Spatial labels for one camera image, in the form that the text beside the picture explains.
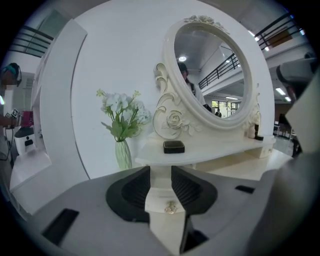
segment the carved rose decoration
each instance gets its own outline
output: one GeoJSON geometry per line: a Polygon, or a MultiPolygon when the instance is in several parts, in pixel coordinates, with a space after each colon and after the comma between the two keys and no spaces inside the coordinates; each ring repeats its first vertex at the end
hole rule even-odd
{"type": "Polygon", "coordinates": [[[166,122],[163,122],[162,128],[174,129],[175,131],[172,135],[180,134],[181,130],[184,132],[188,131],[190,136],[192,136],[195,131],[200,132],[202,130],[200,125],[197,125],[196,122],[190,122],[188,119],[185,119],[183,117],[183,113],[176,110],[172,110],[170,112],[170,115],[166,118],[166,122]]]}
{"type": "Polygon", "coordinates": [[[189,18],[185,18],[184,22],[201,22],[201,23],[206,23],[212,26],[215,26],[216,28],[222,30],[226,34],[230,35],[230,33],[224,28],[224,26],[221,25],[220,22],[215,22],[215,20],[211,17],[205,16],[205,15],[192,15],[189,18]]]}
{"type": "Polygon", "coordinates": [[[181,118],[182,118],[182,116],[181,116],[181,114],[178,114],[178,112],[174,112],[171,115],[169,115],[166,118],[166,122],[167,122],[169,128],[172,128],[172,129],[180,128],[183,125],[181,118]]]}

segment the balcony railing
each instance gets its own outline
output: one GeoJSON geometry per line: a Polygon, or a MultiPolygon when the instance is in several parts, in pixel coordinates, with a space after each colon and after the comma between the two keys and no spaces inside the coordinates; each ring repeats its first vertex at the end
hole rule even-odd
{"type": "Polygon", "coordinates": [[[8,51],[41,58],[53,39],[52,36],[24,25],[14,38],[8,51]]]}
{"type": "MultiPolygon", "coordinates": [[[[254,38],[262,51],[269,51],[271,48],[292,39],[293,35],[298,35],[300,31],[304,35],[304,31],[297,25],[293,15],[286,13],[254,35],[254,38]]],[[[233,53],[199,82],[200,89],[240,66],[237,56],[233,53]]]]}

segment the flower vase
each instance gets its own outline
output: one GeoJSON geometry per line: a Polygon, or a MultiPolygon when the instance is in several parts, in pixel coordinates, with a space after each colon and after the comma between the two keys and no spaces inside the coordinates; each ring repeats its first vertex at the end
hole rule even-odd
{"type": "Polygon", "coordinates": [[[132,168],[131,153],[125,140],[115,143],[115,158],[121,171],[132,168]]]}

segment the small black box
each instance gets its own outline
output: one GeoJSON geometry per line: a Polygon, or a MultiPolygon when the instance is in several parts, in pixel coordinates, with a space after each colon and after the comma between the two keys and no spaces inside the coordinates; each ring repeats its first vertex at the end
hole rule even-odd
{"type": "Polygon", "coordinates": [[[185,152],[185,145],[180,140],[169,140],[163,143],[165,154],[177,154],[185,152]]]}

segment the floor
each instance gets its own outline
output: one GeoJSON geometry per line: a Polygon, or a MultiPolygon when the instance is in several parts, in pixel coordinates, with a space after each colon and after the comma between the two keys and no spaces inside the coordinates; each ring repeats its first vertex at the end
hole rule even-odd
{"type": "Polygon", "coordinates": [[[293,150],[294,150],[294,144],[291,141],[289,141],[286,138],[283,137],[277,137],[275,136],[275,144],[273,145],[273,148],[276,150],[281,151],[282,153],[285,153],[289,156],[292,156],[293,150]]]}

